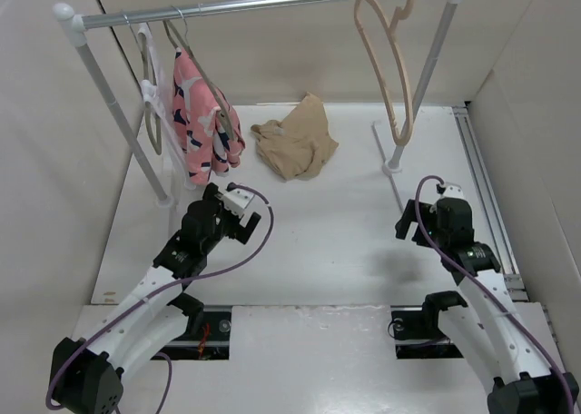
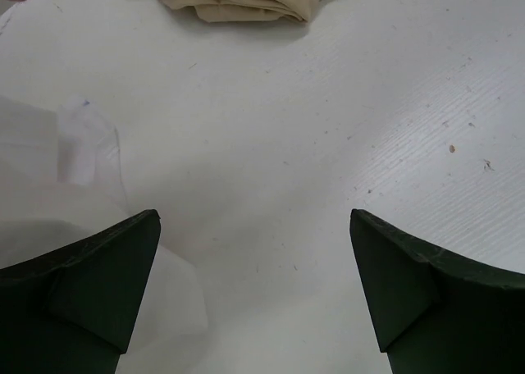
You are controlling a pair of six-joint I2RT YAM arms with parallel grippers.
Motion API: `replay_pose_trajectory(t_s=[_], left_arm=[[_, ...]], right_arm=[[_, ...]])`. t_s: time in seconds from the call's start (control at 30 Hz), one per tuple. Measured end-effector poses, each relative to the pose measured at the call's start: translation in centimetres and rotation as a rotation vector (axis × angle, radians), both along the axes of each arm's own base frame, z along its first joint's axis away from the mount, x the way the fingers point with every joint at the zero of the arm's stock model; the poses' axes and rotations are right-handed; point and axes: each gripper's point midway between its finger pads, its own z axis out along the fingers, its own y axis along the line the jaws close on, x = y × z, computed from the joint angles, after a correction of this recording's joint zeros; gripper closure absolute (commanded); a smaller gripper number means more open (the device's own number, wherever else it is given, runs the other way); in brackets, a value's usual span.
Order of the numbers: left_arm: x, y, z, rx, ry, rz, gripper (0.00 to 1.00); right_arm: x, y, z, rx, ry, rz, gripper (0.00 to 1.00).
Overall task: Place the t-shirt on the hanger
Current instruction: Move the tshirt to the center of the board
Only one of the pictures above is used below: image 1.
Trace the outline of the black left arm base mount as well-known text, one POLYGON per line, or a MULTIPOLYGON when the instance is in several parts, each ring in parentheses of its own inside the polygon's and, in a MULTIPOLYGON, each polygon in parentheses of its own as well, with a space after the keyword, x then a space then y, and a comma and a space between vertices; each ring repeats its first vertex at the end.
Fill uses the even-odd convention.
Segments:
POLYGON ((189 318, 186 332, 161 352, 171 360, 228 360, 232 306, 205 307, 197 320, 189 318))

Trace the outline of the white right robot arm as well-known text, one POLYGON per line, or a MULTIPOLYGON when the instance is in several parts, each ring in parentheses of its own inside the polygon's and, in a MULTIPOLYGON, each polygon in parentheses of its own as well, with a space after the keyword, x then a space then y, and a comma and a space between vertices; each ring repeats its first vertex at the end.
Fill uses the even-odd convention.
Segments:
POLYGON ((485 243, 475 241, 472 210, 462 198, 434 204, 408 200, 396 223, 397 238, 439 251, 452 275, 453 291, 430 293, 419 324, 429 335, 443 334, 477 374, 490 413, 572 413, 579 386, 559 369, 527 329, 512 301, 500 264, 485 243))

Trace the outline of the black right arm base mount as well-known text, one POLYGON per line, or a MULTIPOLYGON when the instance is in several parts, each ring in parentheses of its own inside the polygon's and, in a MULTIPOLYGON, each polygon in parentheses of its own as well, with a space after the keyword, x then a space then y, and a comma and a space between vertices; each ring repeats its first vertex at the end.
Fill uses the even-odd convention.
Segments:
POLYGON ((468 304, 456 291, 426 296, 421 306, 392 307, 388 335, 395 341, 398 360, 460 359, 462 354, 439 328, 441 311, 468 304))

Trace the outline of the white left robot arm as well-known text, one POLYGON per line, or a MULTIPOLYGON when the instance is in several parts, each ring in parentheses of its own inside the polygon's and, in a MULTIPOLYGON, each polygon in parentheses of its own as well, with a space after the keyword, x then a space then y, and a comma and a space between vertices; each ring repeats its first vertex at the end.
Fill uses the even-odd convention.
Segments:
POLYGON ((209 278, 208 257, 222 239, 249 241, 261 216, 245 212, 260 196, 241 184, 225 191, 208 184, 128 295, 92 331, 54 348, 46 408, 116 413, 126 383, 146 362, 166 359, 163 348, 172 340, 196 336, 204 306, 186 290, 209 278))

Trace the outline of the beige t shirt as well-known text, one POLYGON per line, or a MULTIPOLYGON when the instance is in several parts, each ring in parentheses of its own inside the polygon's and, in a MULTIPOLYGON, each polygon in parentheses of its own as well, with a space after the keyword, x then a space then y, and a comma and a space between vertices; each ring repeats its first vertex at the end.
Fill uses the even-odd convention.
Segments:
POLYGON ((330 136, 322 100, 311 93, 283 120, 254 124, 251 133, 257 154, 285 181, 318 176, 339 147, 330 136))

